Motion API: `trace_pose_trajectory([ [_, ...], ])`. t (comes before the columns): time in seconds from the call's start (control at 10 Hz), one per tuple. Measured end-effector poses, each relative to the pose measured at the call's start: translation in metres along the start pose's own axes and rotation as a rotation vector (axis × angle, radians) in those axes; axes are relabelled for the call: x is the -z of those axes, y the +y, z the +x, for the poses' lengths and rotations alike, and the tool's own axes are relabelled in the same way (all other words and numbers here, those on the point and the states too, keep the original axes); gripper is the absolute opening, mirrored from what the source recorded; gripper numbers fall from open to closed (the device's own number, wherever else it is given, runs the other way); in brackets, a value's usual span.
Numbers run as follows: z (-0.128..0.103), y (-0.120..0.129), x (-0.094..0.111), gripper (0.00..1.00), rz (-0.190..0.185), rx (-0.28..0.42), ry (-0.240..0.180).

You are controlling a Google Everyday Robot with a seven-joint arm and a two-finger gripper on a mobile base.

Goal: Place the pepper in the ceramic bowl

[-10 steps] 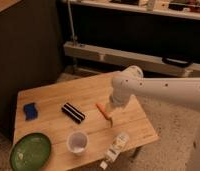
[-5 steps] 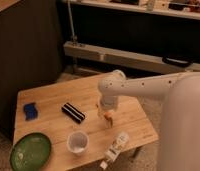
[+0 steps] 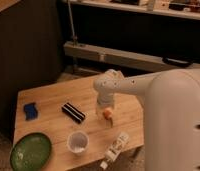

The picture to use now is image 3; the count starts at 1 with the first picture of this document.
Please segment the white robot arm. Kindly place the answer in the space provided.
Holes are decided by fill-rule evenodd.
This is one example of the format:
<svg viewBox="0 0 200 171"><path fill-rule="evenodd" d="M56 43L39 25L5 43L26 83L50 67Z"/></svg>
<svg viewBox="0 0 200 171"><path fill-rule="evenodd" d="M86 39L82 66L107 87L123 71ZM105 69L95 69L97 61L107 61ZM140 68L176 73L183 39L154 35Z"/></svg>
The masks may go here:
<svg viewBox="0 0 200 171"><path fill-rule="evenodd" d="M143 100L145 171L200 171L200 69L132 77L109 70L93 87L101 106L116 93Z"/></svg>

